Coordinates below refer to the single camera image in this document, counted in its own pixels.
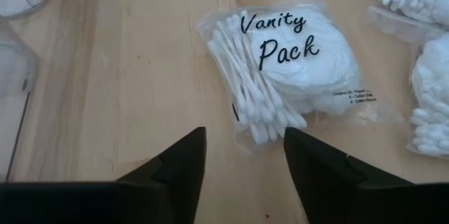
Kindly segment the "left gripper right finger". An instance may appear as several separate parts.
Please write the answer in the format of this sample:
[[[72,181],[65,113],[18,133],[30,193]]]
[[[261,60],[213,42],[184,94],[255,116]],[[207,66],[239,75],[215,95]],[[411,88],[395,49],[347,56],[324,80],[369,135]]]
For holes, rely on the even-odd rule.
[[[376,194],[412,183],[288,127],[283,148],[309,224],[387,224],[391,204]]]

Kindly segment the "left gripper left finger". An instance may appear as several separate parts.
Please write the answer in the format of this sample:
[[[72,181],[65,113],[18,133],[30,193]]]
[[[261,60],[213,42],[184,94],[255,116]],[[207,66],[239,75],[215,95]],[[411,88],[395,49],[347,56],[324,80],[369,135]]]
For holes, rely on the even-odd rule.
[[[120,177],[123,224],[194,224],[206,166],[206,129],[197,127]]]

